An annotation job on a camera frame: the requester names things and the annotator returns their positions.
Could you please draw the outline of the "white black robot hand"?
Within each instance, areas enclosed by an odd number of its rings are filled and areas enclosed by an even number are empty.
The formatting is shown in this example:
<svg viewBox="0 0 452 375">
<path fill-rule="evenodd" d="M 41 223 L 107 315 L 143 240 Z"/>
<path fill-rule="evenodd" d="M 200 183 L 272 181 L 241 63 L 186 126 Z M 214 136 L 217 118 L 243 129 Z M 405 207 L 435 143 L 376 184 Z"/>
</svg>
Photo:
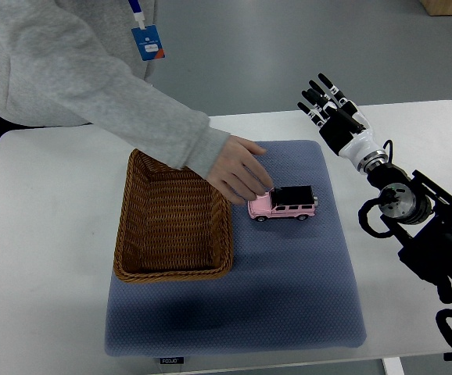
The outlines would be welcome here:
<svg viewBox="0 0 452 375">
<path fill-rule="evenodd" d="M 327 146 L 336 155 L 348 159 L 359 173 L 370 173 L 376 166 L 385 164 L 386 151 L 376 143 L 364 114 L 323 73 L 317 76 L 342 106 L 336 105 L 314 80 L 309 80 L 310 88 L 301 91 L 301 95 L 317 111 L 302 102 L 298 102 L 297 106 L 320 127 L 319 134 Z"/>
</svg>

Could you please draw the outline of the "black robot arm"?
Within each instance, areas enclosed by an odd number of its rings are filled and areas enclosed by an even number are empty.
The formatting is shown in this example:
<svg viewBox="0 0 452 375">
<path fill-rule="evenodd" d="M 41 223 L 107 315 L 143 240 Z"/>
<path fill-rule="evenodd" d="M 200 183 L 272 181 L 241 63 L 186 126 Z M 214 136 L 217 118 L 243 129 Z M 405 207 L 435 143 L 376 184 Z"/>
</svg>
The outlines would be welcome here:
<svg viewBox="0 0 452 375">
<path fill-rule="evenodd" d="M 393 143 L 375 142 L 370 123 L 323 73 L 310 80 L 298 107 L 317 126 L 326 145 L 349 160 L 377 188 L 358 222 L 374 238 L 395 237 L 400 261 L 436 286 L 441 302 L 452 302 L 452 195 L 415 170 L 407 175 L 393 163 Z"/>
</svg>

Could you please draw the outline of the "grey sweatshirt sleeve forearm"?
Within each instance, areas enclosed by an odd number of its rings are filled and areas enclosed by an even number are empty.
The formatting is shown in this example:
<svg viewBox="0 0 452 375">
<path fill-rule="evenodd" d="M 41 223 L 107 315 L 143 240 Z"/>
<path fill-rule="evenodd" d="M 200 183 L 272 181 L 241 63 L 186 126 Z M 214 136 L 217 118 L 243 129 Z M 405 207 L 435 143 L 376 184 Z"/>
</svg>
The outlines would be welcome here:
<svg viewBox="0 0 452 375">
<path fill-rule="evenodd" d="M 0 117 L 29 127 L 93 123 L 205 177 L 228 134 L 146 81 L 126 1 L 0 1 Z"/>
</svg>

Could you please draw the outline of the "person's bare hand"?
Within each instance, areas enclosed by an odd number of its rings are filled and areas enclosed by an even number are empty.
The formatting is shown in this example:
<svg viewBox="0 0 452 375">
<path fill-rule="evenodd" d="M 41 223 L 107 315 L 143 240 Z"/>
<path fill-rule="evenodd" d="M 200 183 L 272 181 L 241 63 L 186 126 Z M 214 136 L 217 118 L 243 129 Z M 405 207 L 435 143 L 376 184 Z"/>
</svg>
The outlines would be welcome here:
<svg viewBox="0 0 452 375">
<path fill-rule="evenodd" d="M 274 187 L 271 176 L 255 158 L 266 151 L 253 141 L 230 136 L 208 173 L 207 182 L 235 205 L 255 200 Z"/>
</svg>

